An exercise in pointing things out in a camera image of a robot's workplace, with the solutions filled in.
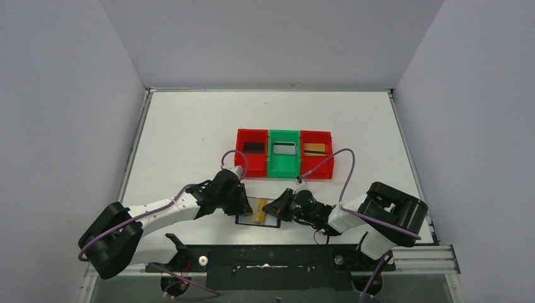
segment white wall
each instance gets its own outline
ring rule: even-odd
[[[471,302],[534,302],[535,1],[446,0],[394,91]]]
[[[143,85],[91,1],[0,2],[0,300],[72,302],[115,201]]]
[[[393,88],[444,0],[101,0],[148,87]]]

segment plastic container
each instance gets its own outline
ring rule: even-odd
[[[319,146],[324,145],[324,153]],[[301,170],[304,174],[316,167],[328,156],[332,155],[332,137],[329,131],[301,131]],[[331,179],[334,169],[334,158],[311,173],[308,179]]]
[[[295,152],[290,154],[291,144]],[[269,131],[267,176],[271,178],[295,178],[301,167],[299,131],[272,129]]]
[[[246,177],[268,175],[268,139],[267,129],[238,129],[236,149],[247,157],[249,171]],[[241,155],[234,155],[234,165],[241,165],[245,169],[245,160]]]

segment white table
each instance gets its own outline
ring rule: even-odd
[[[344,199],[381,181],[419,197],[413,172],[386,92],[155,92],[123,204],[142,205],[173,196],[187,183],[212,179],[222,154],[235,148],[238,128],[330,131],[334,150],[355,151],[356,166]],[[226,160],[233,165],[233,155]],[[335,159],[328,181],[309,181],[318,201],[336,204],[351,165],[349,153]],[[292,180],[245,179],[248,196],[277,198]],[[175,234],[184,244],[313,244],[314,230],[294,222],[280,229],[235,225],[221,210],[156,233]],[[358,243],[370,227],[357,227],[333,244]],[[433,243],[427,220],[418,243]],[[317,235],[318,242],[324,242]]]

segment white knob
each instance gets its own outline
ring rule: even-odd
[[[199,257],[199,265],[206,266],[208,264],[208,258],[206,256]]]

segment gray wall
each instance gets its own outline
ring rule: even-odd
[[[148,87],[393,88],[443,0],[101,0]]]
[[[534,302],[535,1],[446,0],[394,92],[471,302]]]
[[[0,300],[72,302],[143,85],[97,0],[0,2]]]

